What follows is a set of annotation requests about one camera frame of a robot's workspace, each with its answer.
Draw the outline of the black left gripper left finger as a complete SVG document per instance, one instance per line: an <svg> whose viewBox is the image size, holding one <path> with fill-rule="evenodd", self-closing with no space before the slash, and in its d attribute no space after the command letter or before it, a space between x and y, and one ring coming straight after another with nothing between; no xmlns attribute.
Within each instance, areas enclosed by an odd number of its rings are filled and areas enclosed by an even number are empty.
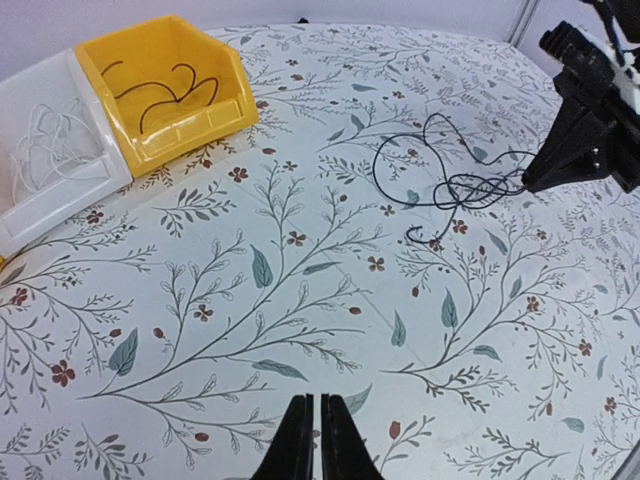
<svg viewBox="0 0 640 480"><path fill-rule="evenodd" d="M313 396L295 395L252 480L312 479L313 420Z"/></svg>

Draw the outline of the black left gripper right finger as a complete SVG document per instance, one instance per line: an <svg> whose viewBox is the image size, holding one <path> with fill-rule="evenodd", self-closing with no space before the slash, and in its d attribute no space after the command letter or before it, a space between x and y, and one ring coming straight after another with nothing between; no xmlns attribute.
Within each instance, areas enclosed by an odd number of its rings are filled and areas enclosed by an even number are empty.
<svg viewBox="0 0 640 480"><path fill-rule="evenodd" d="M323 394L321 410L322 474L328 480L383 480L374 466L344 399Z"/></svg>

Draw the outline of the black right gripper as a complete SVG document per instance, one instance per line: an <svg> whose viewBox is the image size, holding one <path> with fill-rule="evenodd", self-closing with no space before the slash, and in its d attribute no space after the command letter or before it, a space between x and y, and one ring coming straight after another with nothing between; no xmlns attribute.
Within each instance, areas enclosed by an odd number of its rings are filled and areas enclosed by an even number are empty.
<svg viewBox="0 0 640 480"><path fill-rule="evenodd" d="M639 188L639 114L614 85L602 97L577 85L562 89L549 134L522 174L530 193L611 177L621 190Z"/></svg>

